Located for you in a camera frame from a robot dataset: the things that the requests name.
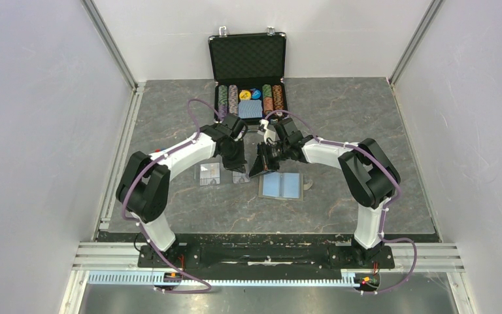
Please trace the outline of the clear plastic card sleeve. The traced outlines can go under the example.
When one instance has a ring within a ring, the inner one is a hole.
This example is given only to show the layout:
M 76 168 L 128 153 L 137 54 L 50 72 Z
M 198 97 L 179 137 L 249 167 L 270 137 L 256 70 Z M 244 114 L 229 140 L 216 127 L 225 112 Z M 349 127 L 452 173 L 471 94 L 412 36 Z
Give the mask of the clear plastic card sleeve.
M 226 170 L 220 162 L 209 162 L 196 165 L 195 180 L 199 186 L 243 184 L 250 182 L 250 178 L 245 172 Z

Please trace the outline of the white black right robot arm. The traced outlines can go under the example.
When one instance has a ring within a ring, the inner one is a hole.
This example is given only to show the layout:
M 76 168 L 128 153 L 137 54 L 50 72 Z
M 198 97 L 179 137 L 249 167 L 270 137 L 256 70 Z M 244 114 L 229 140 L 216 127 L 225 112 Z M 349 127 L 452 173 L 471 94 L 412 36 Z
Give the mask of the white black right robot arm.
M 351 257 L 360 267 L 370 266 L 377 259 L 377 250 L 383 242 L 385 212 L 394 196 L 401 193 L 400 176 L 379 144 L 371 138 L 348 143 L 304 136 L 291 118 L 274 124 L 263 119 L 258 131 L 263 141 L 257 145 L 257 157 L 249 172 L 251 177 L 278 171 L 280 163 L 286 160 L 321 164 L 342 171 L 358 203 Z

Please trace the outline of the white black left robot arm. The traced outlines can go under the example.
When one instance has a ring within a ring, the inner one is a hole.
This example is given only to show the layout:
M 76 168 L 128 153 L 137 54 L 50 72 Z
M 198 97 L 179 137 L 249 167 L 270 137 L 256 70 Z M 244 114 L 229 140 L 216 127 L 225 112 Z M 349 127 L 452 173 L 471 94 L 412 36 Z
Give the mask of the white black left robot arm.
M 201 126 L 190 138 L 165 151 L 137 151 L 129 157 L 116 199 L 122 204 L 123 218 L 136 222 L 162 266 L 172 266 L 179 258 L 179 249 L 173 245 L 176 235 L 164 214 L 171 180 L 217 156 L 224 169 L 243 173 L 247 164 L 243 138 L 247 131 L 243 119 L 228 114 L 221 122 Z

